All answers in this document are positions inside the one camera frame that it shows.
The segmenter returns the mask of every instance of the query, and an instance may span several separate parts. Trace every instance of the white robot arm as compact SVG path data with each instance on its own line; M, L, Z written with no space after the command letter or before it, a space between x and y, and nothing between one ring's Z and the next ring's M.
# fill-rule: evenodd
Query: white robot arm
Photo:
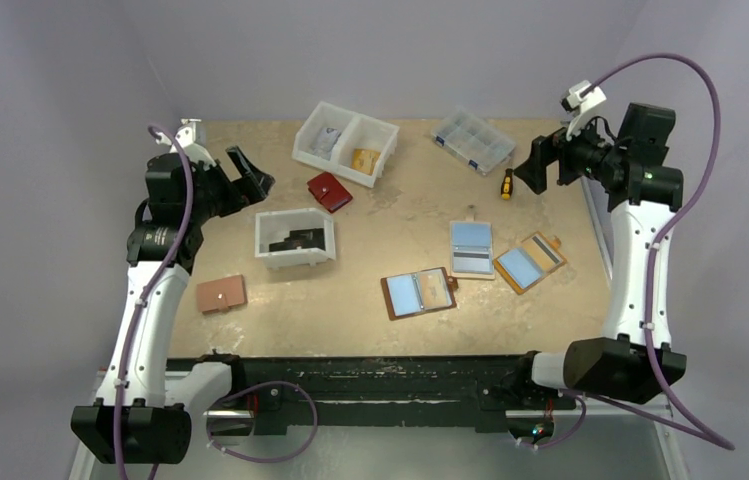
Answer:
M685 372L686 357L671 351L666 320L666 281L671 245L669 232L659 242L652 324L642 325L645 275L650 242L680 209L683 174L662 166L674 111L630 104L610 145L597 133L597 108L606 97L581 82L563 97L574 119L549 137L533 141L530 157L515 169L534 193L547 188L546 167L559 161L560 185L581 176L597 180L609 195L614 254L610 307L601 337L575 341L565 352L537 353L531 380L552 389L569 389L645 403L660 393L648 365L644 328L652 331L663 373L670 383Z
M200 144L203 133L197 122L183 125L176 137L187 153L194 187L188 224L181 225L188 205L182 159L178 153L151 159L145 176L149 197L139 206L135 229L127 241L127 300L115 351L94 404L75 407L71 417L71 429L104 463L115 462L116 450L123 453L125 463L180 462L192 435L203 434L203 412L231 393L236 377L234 356L208 355L198 359L185 379L166 390L174 317L203 242L202 225L212 217L261 202L274 179L233 147L227 154L242 177L230 181ZM164 136L158 143L171 144ZM151 217L147 221L145 208ZM179 233L182 242L177 247L174 239ZM174 255L169 257L172 249ZM158 280L154 278L157 271ZM142 296L151 283L153 290ZM124 362L122 352L128 352ZM113 434L119 416L120 436ZM115 437L121 439L122 449L116 448Z

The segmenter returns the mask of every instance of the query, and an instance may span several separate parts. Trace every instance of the yellow screwdriver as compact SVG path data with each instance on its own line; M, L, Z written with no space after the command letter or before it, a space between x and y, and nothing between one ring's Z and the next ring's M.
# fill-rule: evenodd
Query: yellow screwdriver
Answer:
M504 200L509 200L512 197L512 172L511 168L507 168L504 181L501 182L501 198Z

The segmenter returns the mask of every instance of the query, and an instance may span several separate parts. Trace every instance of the white wall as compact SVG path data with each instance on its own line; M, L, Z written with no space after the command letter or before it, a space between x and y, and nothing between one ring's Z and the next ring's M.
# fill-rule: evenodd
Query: white wall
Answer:
M117 2L0 0L0 478L64 478L174 115Z
M674 347L689 356L677 390L737 451L686 436L682 446L692 478L749 478L749 2L649 0L617 61L652 51L696 59L722 101L715 173L674 235L668 311ZM688 199L710 144L712 114L703 84L680 64L653 61L605 85L616 128L629 101L677 110L666 164L683 169ZM604 195L596 192L596 198Z
M124 0L177 113L559 115L612 65L645 0Z

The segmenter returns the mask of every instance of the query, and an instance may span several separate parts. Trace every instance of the wooden table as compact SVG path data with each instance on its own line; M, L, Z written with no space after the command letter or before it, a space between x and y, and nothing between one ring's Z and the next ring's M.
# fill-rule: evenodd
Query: wooden table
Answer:
M320 171L291 159L300 121L207 122L209 151L231 178L225 154L239 145L277 183L268 199L203 227L205 241L177 313L170 356L215 348L242 356L461 355L558 351L600 334L609 302L604 264L579 182L534 195L520 182L500 198L503 167L482 177L430 140L432 120L397 120L398 146L373 189L340 179L353 201L336 212L338 259L316 267L269 271L254 258L257 212L318 207L306 182ZM531 140L558 127L553 120L497 120L493 125L527 157ZM458 309L389 321L379 280L449 268L449 223L468 205L492 223L499 255L539 230L562 240L565 265L525 295L498 278L461 280ZM195 286L228 275L245 277L249 303L204 316Z

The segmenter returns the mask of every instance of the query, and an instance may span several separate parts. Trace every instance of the white plastic bin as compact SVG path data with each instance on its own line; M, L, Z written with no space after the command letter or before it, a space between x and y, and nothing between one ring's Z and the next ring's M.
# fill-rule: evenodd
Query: white plastic bin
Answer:
M431 135L436 145L481 175L512 159L515 151L515 140L461 108L442 120Z
M324 246L270 252L268 245L282 242L292 230L310 228L324 229ZM294 265L315 266L327 260L336 259L336 236L333 218L316 208L265 212L256 214L256 258L262 260L268 268L283 268Z
M324 128L335 128L342 132L329 160L311 153L313 143ZM395 152L399 129L382 120L321 102L295 135L292 158L371 188L377 178L383 176L383 167ZM353 151L357 148L380 152L371 175L351 168Z

